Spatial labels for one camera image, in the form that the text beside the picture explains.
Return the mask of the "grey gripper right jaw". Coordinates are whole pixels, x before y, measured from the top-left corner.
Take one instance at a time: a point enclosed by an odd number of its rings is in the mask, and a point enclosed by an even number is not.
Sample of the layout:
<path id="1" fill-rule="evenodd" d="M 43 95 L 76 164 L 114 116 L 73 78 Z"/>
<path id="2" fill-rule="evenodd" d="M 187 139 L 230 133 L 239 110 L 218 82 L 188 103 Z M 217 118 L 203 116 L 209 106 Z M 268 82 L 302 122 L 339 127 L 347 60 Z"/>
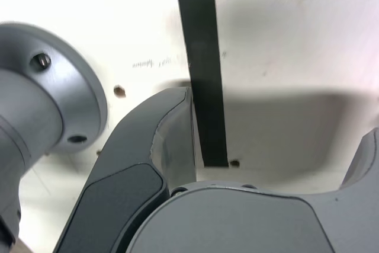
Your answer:
<path id="1" fill-rule="evenodd" d="M 127 251 L 377 252 L 378 130 L 363 137 L 336 191 L 193 183 L 143 222 Z"/>

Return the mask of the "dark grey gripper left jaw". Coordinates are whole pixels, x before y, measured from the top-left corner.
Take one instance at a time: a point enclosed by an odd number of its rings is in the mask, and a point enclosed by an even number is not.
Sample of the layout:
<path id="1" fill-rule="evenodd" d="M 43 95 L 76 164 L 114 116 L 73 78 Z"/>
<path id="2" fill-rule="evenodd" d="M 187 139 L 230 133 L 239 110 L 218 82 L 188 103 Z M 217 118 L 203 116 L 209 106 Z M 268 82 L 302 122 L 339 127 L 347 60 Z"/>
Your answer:
<path id="1" fill-rule="evenodd" d="M 56 252 L 125 252 L 170 190 L 194 182 L 192 92 L 165 89 L 115 127 L 72 210 Z"/>

